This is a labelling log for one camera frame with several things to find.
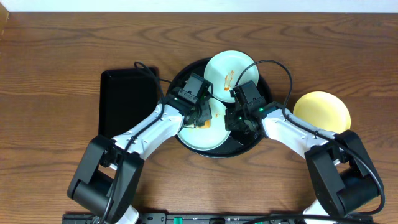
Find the orange sponge with green scourer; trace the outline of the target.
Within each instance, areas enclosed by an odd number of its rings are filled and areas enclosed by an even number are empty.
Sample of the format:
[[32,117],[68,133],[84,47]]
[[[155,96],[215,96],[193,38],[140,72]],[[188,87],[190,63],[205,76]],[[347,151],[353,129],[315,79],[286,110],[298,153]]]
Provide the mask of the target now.
[[211,120],[207,120],[203,124],[200,124],[197,126],[197,128],[200,128],[200,129],[207,129],[210,127],[211,127]]

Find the light green plate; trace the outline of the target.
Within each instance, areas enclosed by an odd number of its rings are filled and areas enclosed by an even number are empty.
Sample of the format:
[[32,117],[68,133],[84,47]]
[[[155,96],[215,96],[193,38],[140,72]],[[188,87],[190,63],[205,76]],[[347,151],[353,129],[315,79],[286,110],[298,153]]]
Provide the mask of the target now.
[[188,147],[208,151],[222,145],[231,131],[225,129],[226,106],[221,101],[211,98],[209,100],[211,108],[211,127],[207,129],[183,128],[178,134],[178,138]]
[[234,103],[230,91],[240,74],[254,60],[243,52],[227,50],[216,54],[207,63],[204,78],[213,84],[213,96],[226,103]]

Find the light green plate top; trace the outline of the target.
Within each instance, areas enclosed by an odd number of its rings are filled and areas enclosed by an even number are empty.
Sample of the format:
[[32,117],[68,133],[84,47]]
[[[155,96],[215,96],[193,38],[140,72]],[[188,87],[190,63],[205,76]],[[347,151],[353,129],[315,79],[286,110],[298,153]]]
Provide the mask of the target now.
[[204,78],[213,84],[213,96],[226,103],[234,103],[230,91],[240,74],[254,60],[243,52],[227,50],[216,54],[207,63]]

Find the yellow plate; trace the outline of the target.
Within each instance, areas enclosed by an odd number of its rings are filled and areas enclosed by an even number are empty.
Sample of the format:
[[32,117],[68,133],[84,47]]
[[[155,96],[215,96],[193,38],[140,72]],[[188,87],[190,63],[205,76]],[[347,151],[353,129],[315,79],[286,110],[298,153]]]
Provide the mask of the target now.
[[318,128],[342,133],[351,128],[347,106],[335,95],[313,91],[300,97],[293,114]]

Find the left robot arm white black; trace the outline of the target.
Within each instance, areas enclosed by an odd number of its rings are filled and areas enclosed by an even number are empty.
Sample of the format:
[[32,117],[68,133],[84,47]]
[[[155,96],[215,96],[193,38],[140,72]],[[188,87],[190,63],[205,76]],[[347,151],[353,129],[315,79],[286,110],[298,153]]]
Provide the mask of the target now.
[[154,111],[123,134],[97,135],[88,144],[67,195],[99,217],[99,223],[137,223],[132,207],[145,160],[184,126],[211,118],[210,97],[168,94]]

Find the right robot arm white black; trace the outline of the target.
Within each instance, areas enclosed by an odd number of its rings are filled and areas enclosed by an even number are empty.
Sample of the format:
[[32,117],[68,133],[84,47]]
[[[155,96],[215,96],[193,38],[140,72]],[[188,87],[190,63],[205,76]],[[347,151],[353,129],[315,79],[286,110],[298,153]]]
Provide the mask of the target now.
[[306,223],[336,223],[354,215],[375,198],[379,206],[366,216],[382,211],[384,185],[360,137],[317,128],[294,116],[280,103],[239,103],[228,108],[226,129],[259,133],[302,156],[307,163],[316,201],[299,217]]

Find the black round tray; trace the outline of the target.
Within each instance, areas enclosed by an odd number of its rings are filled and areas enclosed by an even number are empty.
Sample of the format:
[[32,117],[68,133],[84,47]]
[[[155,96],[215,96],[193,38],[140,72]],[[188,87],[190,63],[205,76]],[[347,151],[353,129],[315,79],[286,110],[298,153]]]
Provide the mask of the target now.
[[[167,94],[169,94],[175,87],[183,87],[183,82],[188,80],[191,73],[195,73],[201,77],[204,77],[205,67],[209,61],[210,58],[204,58],[193,62],[190,65],[187,65],[172,80],[172,83],[167,89]],[[214,149],[206,151],[200,151],[198,149],[192,148],[188,144],[184,143],[178,135],[175,136],[175,139],[190,151],[195,152],[201,156],[212,158],[225,158],[238,156],[240,154],[248,152],[250,149],[256,146],[263,139],[263,137],[263,135],[256,134],[254,132],[244,134],[243,132],[232,131],[223,144]]]

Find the black rectangular tray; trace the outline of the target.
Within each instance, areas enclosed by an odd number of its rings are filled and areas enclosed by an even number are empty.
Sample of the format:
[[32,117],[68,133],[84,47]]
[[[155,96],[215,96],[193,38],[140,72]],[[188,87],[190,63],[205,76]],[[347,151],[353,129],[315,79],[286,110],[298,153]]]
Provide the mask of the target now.
[[98,133],[111,139],[147,118],[159,100],[159,88],[143,68],[101,74]]

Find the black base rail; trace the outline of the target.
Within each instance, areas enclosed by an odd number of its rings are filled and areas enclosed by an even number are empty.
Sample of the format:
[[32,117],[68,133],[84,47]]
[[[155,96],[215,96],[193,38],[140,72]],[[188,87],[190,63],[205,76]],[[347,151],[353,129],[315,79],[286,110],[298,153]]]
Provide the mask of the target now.
[[[257,219],[247,215],[168,215],[140,213],[138,224],[242,224]],[[64,214],[62,224],[92,224],[99,218],[91,214]]]

